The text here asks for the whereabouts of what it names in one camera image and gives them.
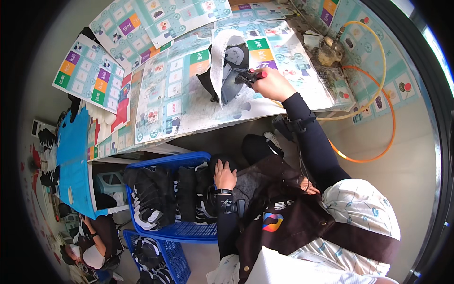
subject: orange label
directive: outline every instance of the orange label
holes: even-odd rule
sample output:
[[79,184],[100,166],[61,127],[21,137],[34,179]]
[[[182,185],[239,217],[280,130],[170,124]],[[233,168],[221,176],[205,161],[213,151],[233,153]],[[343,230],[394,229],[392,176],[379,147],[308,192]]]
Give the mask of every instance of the orange label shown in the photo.
[[129,17],[129,20],[131,21],[131,23],[133,24],[134,28],[137,28],[138,26],[140,26],[140,20],[139,18],[137,17],[137,14],[134,13],[134,15],[130,16]]
[[334,11],[336,11],[336,4],[334,4],[331,0],[325,0],[323,8],[325,8],[331,15],[334,15]]
[[271,50],[250,50],[249,53],[251,54],[252,59],[254,61],[269,61],[274,60],[273,55],[271,54]]
[[76,65],[65,60],[65,61],[63,61],[63,64],[61,65],[60,71],[62,71],[63,73],[65,73],[68,76],[71,76],[75,67],[76,67]]
[[195,64],[191,64],[189,66],[189,77],[195,76],[195,74],[202,74],[207,71],[209,67],[208,62],[209,60],[204,60]]
[[106,93],[107,82],[101,80],[100,78],[97,78],[96,83],[94,84],[94,88],[100,91],[101,93]]

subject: wristwatch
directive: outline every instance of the wristwatch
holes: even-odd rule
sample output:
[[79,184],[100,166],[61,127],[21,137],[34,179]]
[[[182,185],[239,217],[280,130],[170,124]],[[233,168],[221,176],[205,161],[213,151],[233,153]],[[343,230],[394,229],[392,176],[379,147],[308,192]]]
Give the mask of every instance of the wristwatch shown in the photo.
[[218,195],[218,194],[221,194],[221,193],[233,195],[233,190],[231,190],[231,189],[217,189],[217,190],[214,191],[214,195]]

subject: blue crate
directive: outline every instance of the blue crate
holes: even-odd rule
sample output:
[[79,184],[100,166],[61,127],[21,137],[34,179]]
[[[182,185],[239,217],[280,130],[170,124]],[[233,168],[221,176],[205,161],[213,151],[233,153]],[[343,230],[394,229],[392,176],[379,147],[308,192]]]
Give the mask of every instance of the blue crate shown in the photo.
[[[132,254],[135,250],[136,240],[140,237],[140,235],[134,230],[125,229],[123,230],[123,236],[129,252]],[[191,270],[188,262],[186,261],[186,257],[184,256],[181,244],[163,239],[156,239],[156,242],[175,283],[185,284],[191,275]],[[137,269],[140,271],[142,266],[135,260],[134,262],[137,265]]]
[[[203,162],[208,162],[211,155],[207,152],[193,152],[168,156],[158,159],[129,164],[127,168],[140,168],[146,166],[159,165],[172,172],[178,170],[181,166],[197,167]],[[216,224],[198,225],[192,222],[180,222],[166,226],[158,231],[148,231],[137,225],[134,220],[134,207],[131,202],[131,188],[126,185],[128,193],[128,204],[133,218],[133,224],[136,231],[142,235],[154,239],[164,239],[180,243],[193,244],[217,244],[217,226]]]

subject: green label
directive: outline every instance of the green label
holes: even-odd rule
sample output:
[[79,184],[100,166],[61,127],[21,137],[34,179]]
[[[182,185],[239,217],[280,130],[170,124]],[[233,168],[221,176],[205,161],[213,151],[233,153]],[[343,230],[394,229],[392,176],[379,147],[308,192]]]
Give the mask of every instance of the green label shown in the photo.
[[66,75],[65,73],[63,73],[62,71],[59,71],[58,72],[58,75],[57,75],[57,78],[55,78],[55,83],[60,86],[60,87],[63,87],[66,89],[66,87],[68,86],[68,83],[69,83],[69,79],[71,78],[71,76],[69,75]]
[[91,96],[91,100],[102,105],[104,102],[104,95],[105,94],[103,92],[100,92],[97,89],[93,89],[93,95]]
[[191,54],[190,64],[194,64],[197,62],[202,62],[208,60],[210,52],[208,50],[202,50],[196,53]]
[[266,39],[248,40],[247,47],[249,50],[264,50],[270,48]]
[[159,51],[160,51],[160,52],[161,52],[161,51],[164,51],[164,50],[166,50],[167,48],[169,48],[170,46],[172,46],[172,42],[171,42],[171,41],[168,42],[168,43],[166,43],[166,44],[164,44],[163,46],[161,46],[161,48],[159,49]]

